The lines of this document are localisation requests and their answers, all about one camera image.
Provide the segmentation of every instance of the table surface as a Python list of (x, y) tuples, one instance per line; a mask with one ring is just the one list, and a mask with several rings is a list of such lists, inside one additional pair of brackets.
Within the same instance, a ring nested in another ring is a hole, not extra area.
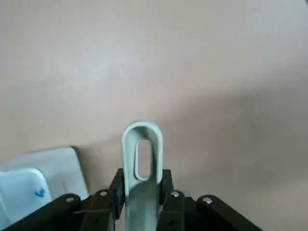
[(94, 192), (145, 118), (176, 188), (306, 230), (307, 40), (304, 0), (2, 0), (0, 161), (74, 146)]

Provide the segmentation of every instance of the blue arrow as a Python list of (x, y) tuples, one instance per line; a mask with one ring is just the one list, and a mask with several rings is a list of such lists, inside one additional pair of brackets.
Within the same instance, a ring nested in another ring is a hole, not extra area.
[(45, 193), (45, 190), (42, 188), (40, 191), (35, 191), (35, 196), (38, 196), (38, 197), (41, 197), (43, 198), (44, 197), (44, 193)]

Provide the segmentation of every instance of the white plastic container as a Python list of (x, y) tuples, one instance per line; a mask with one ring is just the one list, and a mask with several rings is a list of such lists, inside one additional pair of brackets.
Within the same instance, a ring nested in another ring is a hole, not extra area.
[(65, 147), (24, 154), (0, 166), (0, 230), (57, 197), (89, 196), (77, 154)]
[(0, 172), (0, 228), (24, 218), (52, 201), (46, 179), (35, 168)]

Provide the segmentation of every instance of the gray plastic handle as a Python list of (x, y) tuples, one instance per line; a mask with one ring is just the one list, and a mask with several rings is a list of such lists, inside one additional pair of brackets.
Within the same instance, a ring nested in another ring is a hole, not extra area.
[[(138, 146), (148, 140), (152, 146), (151, 174), (138, 173)], [(155, 231), (160, 212), (159, 183), (163, 177), (163, 135), (150, 121), (130, 124), (122, 136), (125, 184), (126, 231)]]

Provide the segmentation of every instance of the handle hole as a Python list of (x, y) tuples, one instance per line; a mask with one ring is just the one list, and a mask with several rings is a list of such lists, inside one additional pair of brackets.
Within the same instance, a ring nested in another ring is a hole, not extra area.
[(152, 145), (149, 140), (142, 140), (138, 145), (138, 175), (147, 179), (151, 175)]

